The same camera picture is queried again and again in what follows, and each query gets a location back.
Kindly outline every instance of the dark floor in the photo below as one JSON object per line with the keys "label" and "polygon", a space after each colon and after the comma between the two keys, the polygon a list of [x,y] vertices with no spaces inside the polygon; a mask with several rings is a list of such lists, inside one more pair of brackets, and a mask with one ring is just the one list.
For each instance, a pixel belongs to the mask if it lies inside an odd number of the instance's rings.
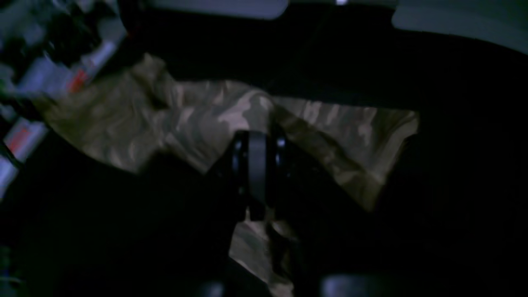
{"label": "dark floor", "polygon": [[[390,17],[381,8],[317,5],[292,6],[271,23],[158,13],[106,73],[149,52],[177,79],[239,79],[274,95],[419,111],[420,133],[407,143],[376,215],[452,263],[442,273],[467,284],[453,295],[521,294],[527,58],[485,42],[397,31]],[[144,254],[137,246],[167,243],[167,221],[200,187],[197,173],[172,162],[134,177],[50,135],[0,208],[9,224],[2,235],[17,247],[34,295],[53,295],[66,275],[96,280],[134,271],[135,263],[137,275],[152,275],[163,266],[150,264],[163,262],[176,239]]]}

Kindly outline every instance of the camouflage fabric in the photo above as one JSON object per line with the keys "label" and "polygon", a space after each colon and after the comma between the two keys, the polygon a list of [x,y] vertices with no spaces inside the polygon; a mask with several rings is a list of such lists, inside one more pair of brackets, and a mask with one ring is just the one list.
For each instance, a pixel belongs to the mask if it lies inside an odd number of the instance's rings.
{"label": "camouflage fabric", "polygon": [[[267,132],[280,124],[288,138],[317,158],[335,181],[372,210],[417,114],[273,97],[238,81],[175,81],[165,63],[142,62],[50,105],[36,103],[46,122],[86,155],[139,172],[156,152],[169,152],[205,173],[237,130]],[[261,222],[237,226],[230,256],[287,295],[273,275]]]}

